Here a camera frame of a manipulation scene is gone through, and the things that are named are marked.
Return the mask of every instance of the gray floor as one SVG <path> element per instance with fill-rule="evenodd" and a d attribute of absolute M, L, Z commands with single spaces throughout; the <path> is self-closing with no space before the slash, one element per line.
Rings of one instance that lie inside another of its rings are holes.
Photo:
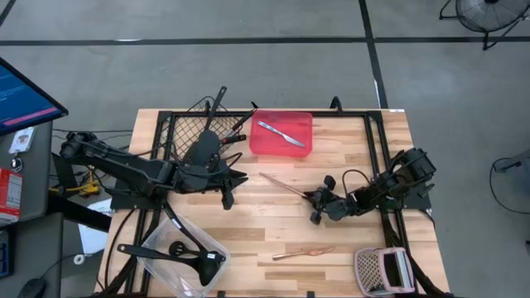
<path fill-rule="evenodd" d="M 438 21 L 443 2 L 368 0 L 373 33 L 479 36 L 457 21 Z M 1 40 L 363 35 L 358 2 L 345 0 L 18 0 L 0 28 Z M 530 22 L 513 35 L 530 36 Z M 452 291 L 524 297 L 530 217 L 494 202 L 488 173 L 496 158 L 530 148 L 530 43 L 487 52 L 480 46 L 377 44 L 377 51 L 389 107 L 407 110 L 416 146 L 438 169 L 431 199 Z M 18 46 L 0 47 L 0 55 L 66 105 L 70 116 L 54 125 L 68 129 L 131 128 L 138 108 L 189 107 L 223 84 L 228 107 L 253 100 L 262 107 L 319 108 L 335 95 L 348 108 L 378 106 L 362 43 Z M 122 146 L 128 138 L 109 143 Z M 54 141 L 55 150 L 59 144 Z M 495 176 L 494 187 L 506 204 L 530 211 L 528 193 L 508 175 Z M 65 254 L 80 250 L 76 229 L 65 225 Z M 99 259 L 65 265 L 63 296 L 90 293 Z"/>

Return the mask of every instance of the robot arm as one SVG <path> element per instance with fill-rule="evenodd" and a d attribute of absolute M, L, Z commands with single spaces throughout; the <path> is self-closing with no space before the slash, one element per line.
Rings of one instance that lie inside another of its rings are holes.
<path fill-rule="evenodd" d="M 402 202 L 413 189 L 420 190 L 417 195 L 424 196 L 434 186 L 425 186 L 424 183 L 432 178 L 435 171 L 426 153 L 413 148 L 400 151 L 391 160 L 388 170 L 375 177 L 368 186 L 345 194 L 345 198 L 332 192 L 335 180 L 328 175 L 324 179 L 324 186 L 305 193 L 315 209 L 311 222 L 319 224 L 323 212 L 335 221 L 346 216 L 362 215 L 386 204 L 389 199 Z"/>
<path fill-rule="evenodd" d="M 111 147 L 93 133 L 71 132 L 66 139 L 61 145 L 62 158 L 71 164 L 94 166 L 124 182 L 131 195 L 146 199 L 156 198 L 157 190 L 181 194 L 221 190 L 223 206 L 230 209 L 234 203 L 232 189 L 248 179 L 220 159 L 219 145 L 211 146 L 201 138 L 185 161 L 147 160 Z"/>

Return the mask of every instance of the monitor screen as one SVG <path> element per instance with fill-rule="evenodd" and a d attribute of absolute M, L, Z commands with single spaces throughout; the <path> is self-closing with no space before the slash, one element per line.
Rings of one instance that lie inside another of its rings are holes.
<path fill-rule="evenodd" d="M 0 136 L 67 114 L 50 95 L 0 58 Z"/>

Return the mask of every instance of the transparent bin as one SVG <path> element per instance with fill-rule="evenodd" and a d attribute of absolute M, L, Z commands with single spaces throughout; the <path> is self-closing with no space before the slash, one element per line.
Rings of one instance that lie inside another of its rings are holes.
<path fill-rule="evenodd" d="M 207 286 L 202 286 L 199 281 L 199 273 L 193 268 L 179 262 L 167 260 L 153 260 L 139 257 L 138 261 L 159 281 L 162 281 L 175 297 L 205 297 L 208 295 L 217 280 L 223 274 L 230 263 L 230 253 L 220 243 L 215 241 L 201 228 L 195 226 L 184 216 L 176 213 L 178 219 L 190 231 L 190 233 L 208 249 L 217 251 L 226 257 L 221 263 L 219 271 Z M 142 245 L 145 248 L 156 249 L 159 252 L 168 253 L 169 246 L 175 241 L 182 241 L 189 249 L 199 251 L 199 248 L 186 237 L 169 219 L 164 220 Z M 182 257 L 195 257 L 190 254 Z"/>

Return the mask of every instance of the black utensil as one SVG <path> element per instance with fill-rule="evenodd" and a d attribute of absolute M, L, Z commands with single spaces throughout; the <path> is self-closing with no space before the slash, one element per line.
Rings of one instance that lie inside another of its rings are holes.
<path fill-rule="evenodd" d="M 210 110 L 210 115 L 208 115 L 208 120 L 206 120 L 205 125 L 205 131 L 210 129 L 210 124 L 214 120 L 215 112 L 217 112 L 217 108 L 219 107 L 219 104 L 221 103 L 221 99 L 223 99 L 224 94 L 226 93 L 226 87 L 222 86 L 219 92 L 217 93 L 217 97 L 215 97 L 214 105 L 212 106 L 212 109 Z"/>
<path fill-rule="evenodd" d="M 207 286 L 215 274 L 219 271 L 221 264 L 213 259 L 204 258 L 204 257 L 193 257 L 193 258 L 183 258 L 170 256 L 165 253 L 158 252 L 154 249 L 142 248 L 129 244 L 119 244 L 118 251 L 129 254 L 135 257 L 146 257 L 150 259 L 161 259 L 168 260 L 173 262 L 180 262 L 188 265 L 195 269 L 199 273 L 199 281 L 202 286 Z"/>
<path fill-rule="evenodd" d="M 179 257 L 185 254 L 192 254 L 197 257 L 206 257 L 214 259 L 218 262 L 224 262 L 226 257 L 216 251 L 212 252 L 197 252 L 189 249 L 182 241 L 175 241 L 169 246 L 169 254 L 175 257 Z"/>
<path fill-rule="evenodd" d="M 252 117 L 252 115 L 254 115 L 254 112 L 256 112 L 256 109 L 258 108 L 254 108 L 252 109 L 250 112 L 248 112 L 247 114 L 245 114 L 244 116 L 241 117 L 241 119 L 239 119 L 239 121 L 237 121 L 233 126 L 232 126 L 232 129 L 230 129 L 229 133 L 227 133 L 225 136 L 224 136 L 224 139 L 225 138 L 228 138 L 228 137 L 232 137 L 235 132 L 238 130 L 238 128 L 240 126 L 243 125 L 243 123 L 245 123 L 245 121 L 247 121 L 249 118 Z"/>
<path fill-rule="evenodd" d="M 228 145 L 233 144 L 235 142 L 242 142 L 247 140 L 247 135 L 238 135 L 238 136 L 232 136 L 232 137 L 225 137 L 221 140 L 221 144 Z"/>
<path fill-rule="evenodd" d="M 214 154 L 219 153 L 220 140 L 219 136 L 210 131 L 210 124 L 214 120 L 215 112 L 223 99 L 224 93 L 226 93 L 226 87 L 221 87 L 217 97 L 215 98 L 214 105 L 210 109 L 208 120 L 206 120 L 205 130 L 200 133 L 199 138 L 196 142 L 191 144 L 190 148 L 184 155 L 184 161 L 191 165 L 206 166 L 210 161 L 210 158 Z"/>

